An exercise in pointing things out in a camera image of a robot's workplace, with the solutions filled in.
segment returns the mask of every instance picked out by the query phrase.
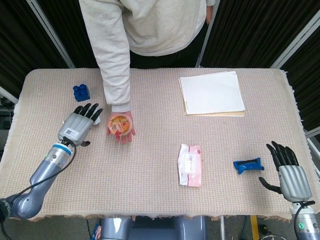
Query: beige tablecloth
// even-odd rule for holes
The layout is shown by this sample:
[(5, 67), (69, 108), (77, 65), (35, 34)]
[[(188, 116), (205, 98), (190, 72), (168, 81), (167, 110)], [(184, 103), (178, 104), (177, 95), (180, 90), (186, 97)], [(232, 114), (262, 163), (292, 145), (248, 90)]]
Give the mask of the beige tablecloth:
[[(127, 145), (106, 135), (111, 110), (98, 69), (39, 69), (25, 80), (0, 163), (0, 196), (29, 186), (29, 178), (52, 144), (63, 120), (79, 105), (99, 103), (105, 111), (88, 147), (53, 183), (33, 219), (65, 216), (260, 215), (291, 218), (281, 195), (258, 177), (279, 184), (266, 148), (272, 140), (290, 146), (304, 167), (319, 212), (319, 183), (292, 88), (275, 69), (233, 69), (245, 105), (244, 117), (185, 116), (179, 77), (231, 69), (131, 69), (131, 107), (136, 136)], [(78, 103), (73, 86), (87, 84), (91, 99)], [(179, 185), (181, 144), (202, 147), (202, 187)], [(261, 157), (265, 171), (238, 175), (233, 161)]]

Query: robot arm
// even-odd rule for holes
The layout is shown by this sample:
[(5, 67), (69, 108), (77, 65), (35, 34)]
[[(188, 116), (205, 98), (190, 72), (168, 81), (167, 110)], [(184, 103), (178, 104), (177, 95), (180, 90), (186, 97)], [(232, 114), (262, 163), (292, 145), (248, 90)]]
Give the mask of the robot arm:
[(100, 108), (95, 112), (98, 104), (94, 104), (91, 109), (90, 103), (84, 107), (79, 106), (65, 120), (58, 133), (60, 142), (54, 144), (47, 153), (39, 167), (30, 178), (30, 187), (18, 194), (8, 198), (0, 199), (0, 221), (14, 217), (19, 219), (29, 219), (39, 213), (42, 208), (44, 198), (57, 175), (66, 169), (73, 161), (77, 146), (86, 147), (89, 141), (84, 141), (90, 128), (103, 111)]
[(267, 144), (274, 165), (278, 172), (280, 187), (273, 186), (259, 177), (262, 185), (273, 192), (283, 194), (284, 198), (292, 202), (291, 214), (294, 219), (294, 232), (298, 240), (320, 240), (320, 228), (315, 212), (309, 201), (312, 193), (304, 169), (299, 166), (295, 153), (289, 148), (276, 142), (271, 142), (273, 147)]

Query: stack of paper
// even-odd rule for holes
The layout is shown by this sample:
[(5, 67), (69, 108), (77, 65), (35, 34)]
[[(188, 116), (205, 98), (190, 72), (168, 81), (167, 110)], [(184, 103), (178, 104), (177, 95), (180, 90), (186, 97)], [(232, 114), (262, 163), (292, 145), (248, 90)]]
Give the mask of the stack of paper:
[(180, 77), (179, 82), (186, 115), (245, 115), (235, 71)]

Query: blue plastic block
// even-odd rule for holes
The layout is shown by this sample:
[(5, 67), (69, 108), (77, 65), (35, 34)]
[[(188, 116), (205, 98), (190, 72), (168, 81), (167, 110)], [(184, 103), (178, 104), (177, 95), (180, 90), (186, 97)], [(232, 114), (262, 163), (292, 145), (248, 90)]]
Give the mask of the blue plastic block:
[(81, 84), (80, 86), (74, 86), (73, 95), (75, 100), (77, 100), (78, 102), (90, 99), (89, 89), (85, 84)]
[(248, 161), (234, 161), (233, 165), (238, 174), (242, 174), (245, 170), (265, 170), (264, 166), (261, 166), (260, 157)]

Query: gray sweatshirt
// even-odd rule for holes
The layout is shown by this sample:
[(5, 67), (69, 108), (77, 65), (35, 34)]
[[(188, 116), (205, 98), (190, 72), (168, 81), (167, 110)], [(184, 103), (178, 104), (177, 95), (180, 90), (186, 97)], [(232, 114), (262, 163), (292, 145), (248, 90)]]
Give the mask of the gray sweatshirt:
[(112, 111), (130, 111), (130, 50), (163, 56), (186, 48), (216, 0), (79, 0)]

